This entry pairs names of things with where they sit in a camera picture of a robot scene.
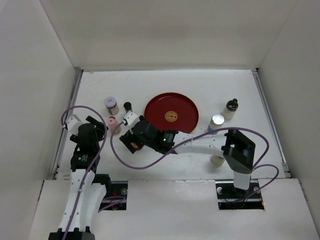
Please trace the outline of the pink-cap spice bottle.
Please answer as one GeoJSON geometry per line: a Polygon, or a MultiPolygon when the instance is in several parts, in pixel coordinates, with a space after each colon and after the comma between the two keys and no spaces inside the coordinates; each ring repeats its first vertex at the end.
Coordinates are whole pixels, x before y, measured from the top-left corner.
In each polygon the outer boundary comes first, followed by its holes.
{"type": "Polygon", "coordinates": [[[116,129],[118,124],[119,123],[114,116],[110,116],[107,119],[108,130],[110,131],[110,133],[114,132],[114,135],[119,135],[121,133],[122,128],[120,126],[116,129]]]}

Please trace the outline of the white-lid dark jam jar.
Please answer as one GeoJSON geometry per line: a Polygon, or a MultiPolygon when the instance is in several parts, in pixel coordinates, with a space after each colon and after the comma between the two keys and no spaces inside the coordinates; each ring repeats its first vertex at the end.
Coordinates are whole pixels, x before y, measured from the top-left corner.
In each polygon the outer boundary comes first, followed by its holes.
{"type": "Polygon", "coordinates": [[[104,105],[110,115],[115,116],[119,113],[119,107],[114,97],[109,96],[104,99],[104,105]]]}

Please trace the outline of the silver-lid glass bottle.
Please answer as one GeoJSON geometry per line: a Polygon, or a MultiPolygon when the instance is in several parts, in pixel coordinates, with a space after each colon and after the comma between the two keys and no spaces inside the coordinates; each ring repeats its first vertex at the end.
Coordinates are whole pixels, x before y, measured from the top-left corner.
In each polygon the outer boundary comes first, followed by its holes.
{"type": "Polygon", "coordinates": [[[225,122],[225,118],[221,114],[214,114],[207,127],[207,132],[210,133],[219,129],[225,122]]]}

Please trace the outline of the black-cap white sauce bottle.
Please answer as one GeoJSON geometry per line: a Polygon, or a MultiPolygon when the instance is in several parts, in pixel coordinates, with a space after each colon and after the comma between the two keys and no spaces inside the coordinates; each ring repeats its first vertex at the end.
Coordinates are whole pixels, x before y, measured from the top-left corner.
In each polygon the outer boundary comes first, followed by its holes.
{"type": "Polygon", "coordinates": [[[224,117],[224,120],[230,121],[234,117],[238,107],[239,104],[236,98],[229,100],[221,112],[221,115],[224,117]]]}

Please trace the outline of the red-lid chili sauce jar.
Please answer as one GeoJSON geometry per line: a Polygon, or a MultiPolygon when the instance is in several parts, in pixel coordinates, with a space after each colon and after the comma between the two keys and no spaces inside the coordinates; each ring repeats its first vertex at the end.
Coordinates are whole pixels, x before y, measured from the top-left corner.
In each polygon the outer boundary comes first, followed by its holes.
{"type": "Polygon", "coordinates": [[[134,154],[136,151],[140,151],[143,148],[143,144],[137,142],[130,143],[130,152],[134,154]]]}

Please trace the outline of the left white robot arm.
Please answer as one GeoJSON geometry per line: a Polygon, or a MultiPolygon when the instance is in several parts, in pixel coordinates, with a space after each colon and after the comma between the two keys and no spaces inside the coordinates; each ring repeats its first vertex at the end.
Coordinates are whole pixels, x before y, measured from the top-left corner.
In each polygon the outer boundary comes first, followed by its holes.
{"type": "Polygon", "coordinates": [[[108,127],[91,116],[83,123],[75,114],[64,124],[76,144],[70,160],[70,188],[67,203],[58,229],[50,240],[93,240],[93,219],[102,200],[112,195],[107,174],[97,174],[101,148],[105,144],[108,127]]]}

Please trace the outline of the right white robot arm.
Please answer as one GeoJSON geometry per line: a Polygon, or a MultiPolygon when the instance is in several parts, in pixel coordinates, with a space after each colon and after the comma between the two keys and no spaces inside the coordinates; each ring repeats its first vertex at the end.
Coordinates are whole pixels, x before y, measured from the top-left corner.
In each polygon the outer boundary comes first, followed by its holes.
{"type": "Polygon", "coordinates": [[[147,146],[164,156],[196,153],[216,157],[214,165],[226,162],[233,171],[233,194],[243,198],[250,192],[256,144],[239,130],[229,129],[224,135],[208,132],[194,136],[177,130],[159,130],[143,116],[127,117],[124,124],[129,130],[119,140],[131,153],[147,146]]]}

